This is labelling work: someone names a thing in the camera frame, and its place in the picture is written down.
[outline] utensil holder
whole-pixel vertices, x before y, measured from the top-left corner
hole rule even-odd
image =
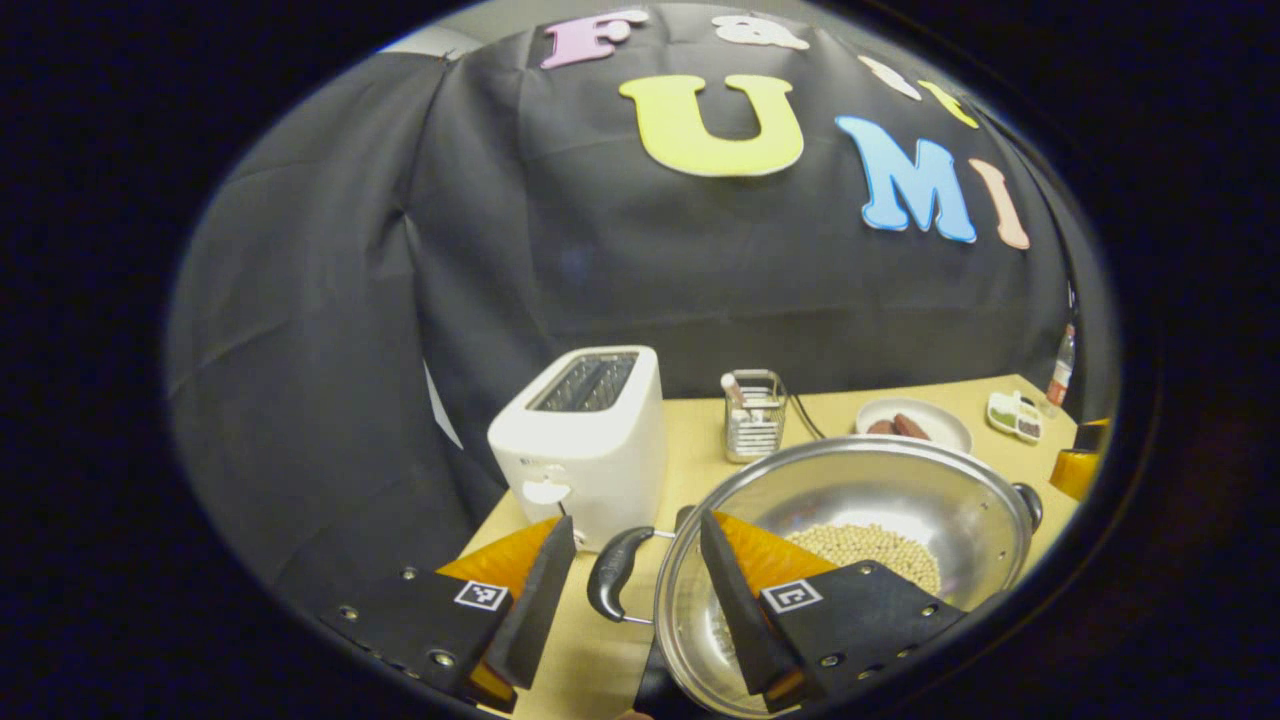
[[[733,370],[745,405],[724,393],[724,457],[751,462],[782,448],[787,395],[782,378],[772,370]]]

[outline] orange object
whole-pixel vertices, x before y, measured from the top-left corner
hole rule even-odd
[[[794,542],[732,515],[723,512],[713,515],[724,532],[730,547],[733,548],[733,556],[737,557],[737,565],[746,578],[746,585],[755,597],[760,596],[763,588],[812,578],[837,568]]]
[[[559,518],[552,518],[511,533],[466,557],[449,562],[436,573],[460,580],[500,585],[511,591],[513,601],[520,600],[529,571],[534,569],[534,561],[538,560],[543,543],[558,521]]]
[[[458,580],[475,580],[489,585],[500,585],[511,591],[512,601],[520,600],[525,591],[525,580],[541,552],[547,537],[559,518],[543,520],[524,530],[492,542],[480,550],[454,560],[436,570],[440,575]],[[472,700],[490,707],[509,707],[516,691],[503,680],[493,667],[483,660],[467,676],[467,689]]]
[[[471,700],[489,707],[508,707],[516,698],[516,691],[498,676],[484,661],[476,664],[467,675]]]
[[[782,675],[782,678],[780,678],[776,683],[769,685],[769,688],[764,691],[764,697],[769,698],[771,701],[776,701],[780,697],[785,697],[788,693],[795,692],[803,684],[804,684],[804,671],[797,667],[787,673],[786,675]]]
[[[1057,454],[1053,474],[1048,483],[1076,502],[1084,500],[1093,487],[1093,477],[1098,470],[1098,454],[1085,450],[1064,450]]]

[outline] yellow letter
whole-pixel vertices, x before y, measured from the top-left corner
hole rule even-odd
[[[763,76],[728,76],[724,85],[751,101],[760,133],[751,140],[723,140],[707,132],[698,109],[695,76],[655,76],[625,82],[618,92],[636,104],[640,142],[663,165],[703,177],[767,176],[794,164],[804,152],[800,123],[787,102],[791,85]]]
[[[951,95],[948,95],[946,90],[942,90],[941,87],[933,85],[927,79],[920,81],[920,87],[932,92],[933,96],[938,99],[938,102],[942,102],[942,106],[946,108],[948,113],[955,115],[957,120],[974,129],[978,128],[978,120],[970,118],[969,115],[965,115],[964,110],[960,109],[960,101],[956,100],[955,97],[951,97]]]

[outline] white plate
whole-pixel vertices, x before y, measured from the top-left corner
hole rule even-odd
[[[858,411],[854,429],[859,434],[865,433],[867,428],[879,420],[892,423],[893,416],[899,413],[915,420],[924,434],[929,436],[929,441],[966,455],[973,450],[973,434],[959,418],[937,405],[910,397],[886,397],[863,405],[863,409]]]

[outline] cable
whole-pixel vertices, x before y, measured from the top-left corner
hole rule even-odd
[[[804,423],[805,429],[809,430],[809,434],[812,434],[815,439],[824,439],[827,436],[822,434],[822,430],[819,430],[818,425],[814,424],[813,418],[809,416],[809,411],[804,407],[804,402],[800,402],[800,396],[787,392],[787,387],[785,384],[782,386],[782,392],[786,392],[787,397],[795,401],[796,411],[800,414],[800,420]]]

